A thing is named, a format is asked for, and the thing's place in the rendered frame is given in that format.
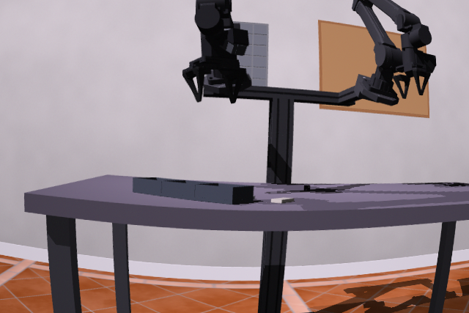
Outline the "dark grey three-compartment bin rack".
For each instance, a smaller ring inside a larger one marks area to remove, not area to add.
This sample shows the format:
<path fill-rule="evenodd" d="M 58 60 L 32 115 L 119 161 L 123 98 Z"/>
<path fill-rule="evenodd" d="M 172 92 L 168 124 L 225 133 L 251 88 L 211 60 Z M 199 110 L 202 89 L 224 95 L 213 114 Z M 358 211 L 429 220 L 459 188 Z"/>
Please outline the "dark grey three-compartment bin rack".
<path fill-rule="evenodd" d="M 133 177 L 133 192 L 228 205 L 254 201 L 253 185 L 207 183 L 159 177 Z"/>

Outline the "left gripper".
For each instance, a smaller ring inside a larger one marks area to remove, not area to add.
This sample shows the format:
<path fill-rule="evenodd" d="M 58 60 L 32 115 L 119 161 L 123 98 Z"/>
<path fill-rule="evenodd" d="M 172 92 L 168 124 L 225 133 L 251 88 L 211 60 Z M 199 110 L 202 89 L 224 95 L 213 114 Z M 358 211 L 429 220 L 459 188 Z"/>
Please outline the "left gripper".
<path fill-rule="evenodd" d="M 393 76 L 393 79 L 399 88 L 402 98 L 406 99 L 408 88 L 410 85 L 410 78 L 414 77 L 416 81 L 416 86 L 418 89 L 419 95 L 423 95 L 426 84 L 431 76 L 430 72 L 426 71 L 426 65 L 416 63 L 416 48 L 406 48 L 405 50 L 402 49 L 402 63 L 396 67 L 396 72 L 401 72 L 402 70 L 406 75 L 397 75 Z M 413 72 L 413 73 L 412 73 Z M 422 88 L 420 87 L 419 76 L 424 77 L 424 82 Z M 403 93 L 402 87 L 399 81 L 405 82 L 405 92 Z"/>

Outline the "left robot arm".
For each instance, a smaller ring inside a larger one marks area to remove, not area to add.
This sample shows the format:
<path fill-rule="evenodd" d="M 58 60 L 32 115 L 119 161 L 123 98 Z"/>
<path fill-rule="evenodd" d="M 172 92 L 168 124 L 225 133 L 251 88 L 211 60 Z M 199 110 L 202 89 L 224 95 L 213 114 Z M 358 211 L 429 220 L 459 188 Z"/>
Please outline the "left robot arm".
<path fill-rule="evenodd" d="M 418 49 L 428 45 L 432 41 L 432 35 L 429 27 L 421 24 L 419 17 L 400 7 L 392 0 L 353 0 L 352 10 L 360 15 L 374 44 L 377 43 L 374 46 L 377 69 L 370 80 L 363 79 L 363 85 L 370 92 L 396 99 L 397 93 L 392 89 L 394 85 L 392 79 L 394 73 L 397 73 L 396 67 L 403 65 L 402 51 L 400 48 L 396 48 L 388 37 L 372 9 L 373 5 L 392 19 L 397 25 L 397 31 L 404 32 L 404 34 L 401 34 L 402 49 Z M 416 63 L 426 65 L 426 71 L 433 73 L 436 67 L 436 56 L 416 50 Z M 390 67 L 392 67 L 392 70 Z"/>

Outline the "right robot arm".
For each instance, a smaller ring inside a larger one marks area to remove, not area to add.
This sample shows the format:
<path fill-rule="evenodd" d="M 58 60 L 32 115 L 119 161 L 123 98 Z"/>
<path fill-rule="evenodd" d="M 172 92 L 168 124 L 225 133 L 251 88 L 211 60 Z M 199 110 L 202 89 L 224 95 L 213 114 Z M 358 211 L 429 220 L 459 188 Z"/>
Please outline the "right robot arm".
<path fill-rule="evenodd" d="M 232 0 L 196 0 L 194 20 L 201 32 L 202 56 L 227 59 L 244 56 L 249 45 L 248 31 L 239 29 L 240 23 L 233 23 L 231 11 Z M 224 76 L 230 71 L 213 71 L 207 75 L 208 84 L 225 84 Z"/>

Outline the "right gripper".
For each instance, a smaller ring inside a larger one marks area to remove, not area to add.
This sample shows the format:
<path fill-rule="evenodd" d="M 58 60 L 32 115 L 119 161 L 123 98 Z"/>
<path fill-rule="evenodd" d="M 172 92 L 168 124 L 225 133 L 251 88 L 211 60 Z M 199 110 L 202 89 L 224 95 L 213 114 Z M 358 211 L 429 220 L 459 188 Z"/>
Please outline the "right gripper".
<path fill-rule="evenodd" d="M 212 63 L 212 64 L 208 64 Z M 202 56 L 189 62 L 189 67 L 182 71 L 182 76 L 191 88 L 196 102 L 202 101 L 202 93 L 204 86 L 204 75 L 210 74 L 211 70 L 233 71 L 229 75 L 224 76 L 224 83 L 229 96 L 230 103 L 236 103 L 238 92 L 246 76 L 246 68 L 240 68 L 238 59 L 227 59 L 213 56 Z M 198 90 L 196 90 L 193 78 L 196 77 Z M 234 94 L 232 92 L 232 82 L 236 80 Z"/>

